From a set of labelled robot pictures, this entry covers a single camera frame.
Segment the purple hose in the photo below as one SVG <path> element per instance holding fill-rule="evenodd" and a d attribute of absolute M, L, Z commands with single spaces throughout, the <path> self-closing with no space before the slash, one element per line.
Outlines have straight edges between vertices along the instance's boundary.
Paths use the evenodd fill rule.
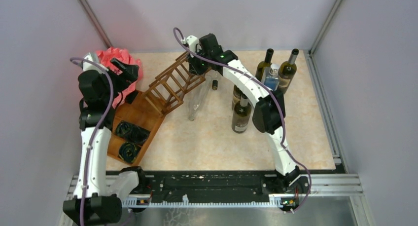
<path fill-rule="evenodd" d="M 88 146 L 92 146 L 94 137 L 96 135 L 97 130 L 99 129 L 100 125 L 103 123 L 103 121 L 106 118 L 107 113 L 109 112 L 110 108 L 112 107 L 112 102 L 113 102 L 113 83 L 112 83 L 112 79 L 110 78 L 109 74 L 107 73 L 107 71 L 105 69 L 103 69 L 99 64 L 89 61 L 87 59 L 84 58 L 80 58 L 80 57 L 71 57 L 70 61 L 76 65 L 79 65 L 78 63 L 76 63 L 74 60 L 77 61 L 82 61 L 82 62 L 87 62 L 92 64 L 93 66 L 99 68 L 104 75 L 107 78 L 107 81 L 109 82 L 109 86 L 110 86 L 110 98 L 109 98 L 109 103 L 107 104 L 106 110 L 104 111 L 103 115 L 100 117 L 99 122 L 96 124 L 96 126 L 94 127 L 93 133 L 90 137 L 89 140 L 89 145 Z M 89 165 L 89 159 L 90 159 L 90 149 L 91 148 L 87 148 L 86 151 L 86 160 L 84 162 L 84 171 L 83 171 L 83 193 L 81 195 L 81 205 L 80 205 L 80 226 L 84 226 L 84 202 L 86 201 L 86 188 L 87 188 L 87 174 L 88 174 L 88 165 Z"/>
<path fill-rule="evenodd" d="M 181 32 L 181 30 L 179 29 L 179 28 L 177 28 L 177 27 L 174 27 L 173 28 L 173 33 L 174 33 L 174 37 L 175 37 L 175 40 L 177 40 L 177 42 L 180 44 L 180 46 L 184 49 L 184 50 L 186 50 L 188 53 L 190 53 L 190 54 L 192 54 L 193 56 L 195 56 L 195 57 L 197 57 L 197 58 L 199 58 L 199 59 L 201 59 L 201 60 L 203 60 L 203 61 L 205 61 L 205 62 L 209 62 L 209 63 L 212 63 L 212 64 L 214 64 L 214 65 L 218 65 L 218 66 L 222 66 L 222 67 L 226 67 L 226 68 L 228 68 L 228 69 L 231 69 L 231 70 L 233 70 L 233 71 L 235 71 L 235 72 L 238 72 L 238 73 L 240 73 L 240 74 L 243 74 L 244 76 L 246 76 L 247 78 L 250 78 L 252 81 L 254 81 L 254 82 L 256 82 L 258 85 L 260 85 L 261 87 L 263 87 L 268 93 L 269 93 L 269 95 L 271 96 L 271 98 L 272 98 L 272 100 L 273 100 L 273 102 L 274 102 L 274 104 L 276 105 L 276 107 L 277 107 L 277 110 L 279 111 L 279 115 L 280 115 L 280 119 L 281 119 L 281 125 L 282 125 L 282 127 L 283 127 L 283 136 L 282 136 L 282 139 L 281 139 L 281 142 L 280 142 L 280 145 L 283 147 L 283 149 L 286 151 L 286 153 L 289 155 L 289 157 L 296 163 L 296 164 L 299 164 L 300 166 L 302 166 L 304 169 L 305 169 L 305 171 L 306 171 L 306 173 L 307 173 L 307 175 L 308 175 L 308 179 L 309 179 L 309 187 L 308 187 L 308 192 L 306 193 L 306 196 L 303 198 L 303 200 L 302 200 L 302 202 L 299 204 L 299 206 L 295 209 L 295 210 L 293 210 L 293 211 L 287 211 L 287 213 L 296 213 L 296 211 L 298 211 L 299 210 L 299 208 L 305 203 L 305 201 L 306 201 L 306 199 L 308 199 L 308 195 L 311 193 L 311 186 L 312 186 L 312 177 L 311 177 L 311 173 L 310 173 L 310 171 L 308 170 L 308 168 L 304 165 L 304 164 L 302 164 L 301 162 L 299 162 L 299 161 L 297 161 L 296 159 L 295 159 L 295 157 L 293 157 L 293 155 L 292 155 L 292 153 L 290 153 L 290 151 L 284 146 L 284 139 L 286 138 L 286 127 L 285 127 L 285 125 L 284 125 L 284 117 L 283 117 L 283 112 L 281 111 L 281 108 L 280 108 L 280 105 L 279 105 L 279 102 L 277 101 L 277 99 L 276 99 L 276 97 L 274 96 L 274 94 L 271 92 L 271 90 L 269 89 L 269 88 L 267 88 L 263 83 L 261 83 L 259 80 L 257 80 L 257 79 L 252 79 L 253 78 L 253 76 L 252 75 L 248 75 L 247 73 L 244 73 L 244 72 L 242 72 L 242 71 L 240 71 L 240 70 L 238 70 L 238 69 L 236 69 L 236 68 L 233 68 L 233 67 L 230 67 L 230 66 L 228 66 L 228 65 L 225 65 L 225 64 L 222 64 L 222 63 L 219 63 L 219 62 L 216 62 L 216 61 L 212 61 L 212 60 L 209 60 L 209 59 L 206 59 L 206 58 L 204 58 L 204 57 L 201 57 L 201 56 L 199 56 L 198 54 L 196 54 L 196 53 L 194 53 L 194 52 L 192 52 L 192 51 L 190 51 L 190 49 L 188 48 L 188 47 L 186 47 L 181 41 L 180 41 L 180 39 L 178 38 L 178 36 L 177 36 L 177 33 L 176 32 L 179 32 L 179 34 L 181 35 L 181 38 L 182 39 L 184 39 L 184 37 L 183 37 L 183 33 Z"/>

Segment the purple cable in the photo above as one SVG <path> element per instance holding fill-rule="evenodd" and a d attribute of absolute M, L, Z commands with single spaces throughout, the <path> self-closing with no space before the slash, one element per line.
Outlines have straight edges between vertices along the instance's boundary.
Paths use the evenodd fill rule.
<path fill-rule="evenodd" d="M 299 204 L 299 206 L 296 208 L 296 209 L 294 209 L 293 211 L 287 211 L 287 213 L 296 213 L 298 210 L 299 210 L 299 208 L 300 207 L 302 207 L 302 205 L 305 203 L 305 201 L 306 201 L 306 199 L 308 199 L 308 195 L 311 193 L 311 186 L 312 186 L 312 177 L 311 177 L 311 173 L 310 173 L 310 171 L 308 170 L 308 168 L 304 165 L 304 164 L 302 164 L 301 162 L 299 162 L 299 161 L 297 161 L 296 159 L 295 159 L 295 157 L 293 157 L 293 155 L 292 155 L 292 153 L 290 153 L 290 151 L 284 146 L 284 139 L 286 138 L 286 127 L 285 127 L 285 124 L 284 124 L 284 117 L 283 117 L 283 112 L 281 111 L 281 108 L 280 108 L 280 105 L 279 105 L 279 102 L 277 101 L 277 99 L 276 99 L 276 97 L 274 96 L 274 94 L 271 92 L 271 90 L 269 89 L 269 88 L 267 88 L 263 83 L 261 83 L 259 80 L 257 80 L 257 79 L 253 79 L 253 76 L 252 75 L 248 75 L 247 73 L 244 73 L 244 72 L 242 72 L 242 71 L 240 71 L 240 70 L 238 70 L 238 69 L 236 69 L 236 68 L 233 68 L 233 67 L 230 67 L 230 66 L 228 66 L 228 65 L 225 65 L 225 64 L 222 64 L 222 63 L 219 63 L 219 62 L 216 62 L 216 61 L 212 61 L 212 60 L 209 60 L 209 59 L 207 59 L 207 58 L 204 58 L 204 57 L 202 57 L 202 56 L 199 56 L 198 54 L 196 54 L 196 53 L 194 53 L 194 52 L 192 52 L 188 47 L 186 47 L 181 41 L 180 41 L 180 39 L 178 38 L 178 36 L 177 36 L 177 33 L 176 33 L 176 31 L 177 32 L 179 32 L 179 34 L 181 35 L 181 38 L 182 39 L 184 39 L 184 36 L 183 36 L 183 33 L 181 32 L 181 30 L 179 29 L 179 28 L 177 28 L 177 27 L 174 27 L 173 28 L 173 33 L 174 33 L 174 37 L 175 37 L 175 40 L 177 40 L 177 42 L 180 44 L 180 46 L 184 49 L 184 50 L 186 50 L 189 54 L 192 54 L 193 56 L 195 56 L 195 57 L 197 57 L 197 58 L 199 58 L 199 59 L 201 59 L 201 60 L 203 60 L 203 61 L 205 61 L 205 62 L 209 62 L 209 63 L 212 63 L 212 64 L 214 64 L 214 65 L 218 65 L 218 66 L 222 66 L 222 67 L 226 67 L 226 68 L 228 68 L 228 69 L 231 69 L 231 70 L 233 70 L 233 71 L 235 71 L 235 72 L 238 72 L 238 73 L 240 73 L 240 74 L 243 74 L 244 76 L 246 76 L 247 78 L 249 78 L 249 79 L 251 79 L 252 81 L 254 81 L 254 82 L 256 82 L 258 85 L 260 85 L 261 87 L 263 87 L 268 93 L 269 93 L 269 95 L 271 96 L 271 98 L 272 98 L 272 100 L 273 100 L 273 102 L 274 102 L 274 104 L 276 105 L 276 107 L 277 107 L 277 110 L 279 111 L 279 115 L 280 115 L 280 119 L 281 119 L 281 125 L 282 125 L 282 127 L 283 127 L 283 136 L 282 136 L 282 139 L 281 139 L 281 142 L 280 142 L 280 145 L 281 145 L 281 147 L 283 147 L 283 149 L 286 151 L 286 153 L 289 155 L 289 157 L 296 163 L 296 164 L 299 164 L 300 166 L 302 166 L 304 169 L 305 169 L 305 171 L 306 171 L 306 173 L 307 173 L 307 175 L 308 175 L 308 179 L 309 179 L 309 186 L 308 186 L 308 192 L 306 193 L 306 196 L 303 198 L 303 200 L 302 200 L 302 202 Z"/>
<path fill-rule="evenodd" d="M 107 78 L 107 81 L 109 82 L 109 86 L 110 86 L 110 98 L 109 98 L 109 103 L 107 104 L 106 110 L 104 111 L 103 115 L 100 117 L 99 122 L 96 124 L 96 126 L 94 127 L 93 133 L 90 137 L 89 140 L 89 145 L 88 146 L 92 146 L 94 137 L 96 135 L 97 130 L 99 129 L 100 125 L 103 123 L 103 121 L 106 118 L 107 113 L 110 110 L 110 107 L 112 107 L 112 102 L 113 102 L 113 83 L 112 83 L 112 79 L 110 78 L 109 74 L 107 73 L 107 71 L 105 69 L 103 69 L 99 64 L 89 61 L 87 59 L 84 58 L 80 58 L 80 57 L 71 57 L 70 61 L 76 65 L 79 65 L 78 63 L 76 63 L 74 60 L 78 60 L 78 61 L 82 61 L 82 62 L 87 62 L 92 64 L 93 66 L 99 68 L 104 75 Z M 84 171 L 83 171 L 83 193 L 81 195 L 81 205 L 80 205 L 80 226 L 84 226 L 84 202 L 86 201 L 86 188 L 87 188 L 87 174 L 88 174 L 88 165 L 89 165 L 89 159 L 90 159 L 90 149 L 91 148 L 87 148 L 86 151 L 86 161 L 84 162 Z"/>

